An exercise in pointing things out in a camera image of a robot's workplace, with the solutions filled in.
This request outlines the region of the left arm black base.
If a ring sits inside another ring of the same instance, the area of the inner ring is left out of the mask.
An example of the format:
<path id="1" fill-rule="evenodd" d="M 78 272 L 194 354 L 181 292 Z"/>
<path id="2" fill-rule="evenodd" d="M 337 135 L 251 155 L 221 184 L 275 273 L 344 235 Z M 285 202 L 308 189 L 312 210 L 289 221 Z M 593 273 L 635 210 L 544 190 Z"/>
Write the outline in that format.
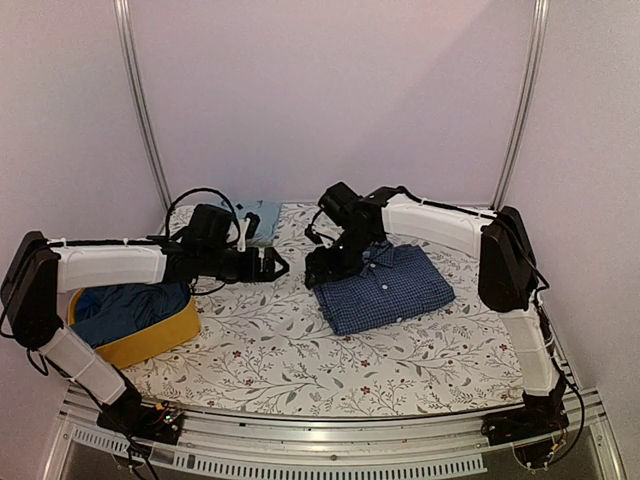
<path id="1" fill-rule="evenodd" d="M 184 418 L 179 407 L 167 401 L 146 405 L 138 397 L 121 397 L 113 404 L 103 404 L 97 425 L 134 439 L 176 445 Z"/>

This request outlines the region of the light blue t-shirt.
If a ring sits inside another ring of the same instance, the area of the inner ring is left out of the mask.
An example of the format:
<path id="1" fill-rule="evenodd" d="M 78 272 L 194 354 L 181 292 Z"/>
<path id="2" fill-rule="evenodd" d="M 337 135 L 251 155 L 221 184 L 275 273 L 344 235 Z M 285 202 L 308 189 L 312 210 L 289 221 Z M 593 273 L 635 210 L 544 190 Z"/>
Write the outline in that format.
<path id="1" fill-rule="evenodd" d="M 239 219 L 244 220 L 252 214 L 259 220 L 253 236 L 247 239 L 247 245 L 270 246 L 275 239 L 282 204 L 265 200 L 233 201 L 232 204 Z"/>

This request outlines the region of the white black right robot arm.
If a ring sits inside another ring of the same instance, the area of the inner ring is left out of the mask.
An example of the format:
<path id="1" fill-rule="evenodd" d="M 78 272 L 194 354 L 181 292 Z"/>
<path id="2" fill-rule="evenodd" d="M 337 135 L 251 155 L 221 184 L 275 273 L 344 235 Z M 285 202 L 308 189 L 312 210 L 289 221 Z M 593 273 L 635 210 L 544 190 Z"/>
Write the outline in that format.
<path id="1" fill-rule="evenodd" d="M 309 224 L 305 234 L 316 248 L 306 260 L 309 287 L 340 280 L 363 264 L 366 248 L 390 235 L 427 240 L 465 252 L 479 262 L 478 295 L 499 314 L 519 361 L 524 401 L 517 427 L 537 436 L 552 424 L 552 400 L 568 383 L 553 358 L 554 340 L 541 306 L 549 284 L 537 262 L 521 213 L 514 207 L 478 210 L 420 198 L 404 186 L 380 187 L 359 195 L 343 182 L 318 202 L 342 232 L 336 239 Z"/>

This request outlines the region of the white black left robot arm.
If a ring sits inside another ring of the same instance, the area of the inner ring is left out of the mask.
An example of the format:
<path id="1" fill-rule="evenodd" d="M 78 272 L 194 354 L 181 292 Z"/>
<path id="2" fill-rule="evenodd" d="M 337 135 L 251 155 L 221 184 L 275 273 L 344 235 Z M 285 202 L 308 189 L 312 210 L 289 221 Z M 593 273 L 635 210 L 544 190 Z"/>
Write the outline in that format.
<path id="1" fill-rule="evenodd" d="M 128 434 L 148 426 L 120 369 L 199 334 L 189 284 L 273 282 L 289 266 L 272 247 L 191 235 L 50 240 L 25 235 L 1 287 L 11 337 L 87 389 Z"/>

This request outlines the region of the blue checkered shirt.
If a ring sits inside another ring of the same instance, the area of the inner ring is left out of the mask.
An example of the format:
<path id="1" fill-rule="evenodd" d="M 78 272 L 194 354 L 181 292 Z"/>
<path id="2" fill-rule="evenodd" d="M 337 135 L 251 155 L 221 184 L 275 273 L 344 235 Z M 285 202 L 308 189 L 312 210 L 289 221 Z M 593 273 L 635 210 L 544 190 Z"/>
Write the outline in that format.
<path id="1" fill-rule="evenodd" d="M 453 287 L 417 245 L 366 250 L 359 273 L 312 288 L 334 334 L 349 336 L 434 312 L 452 303 Z"/>

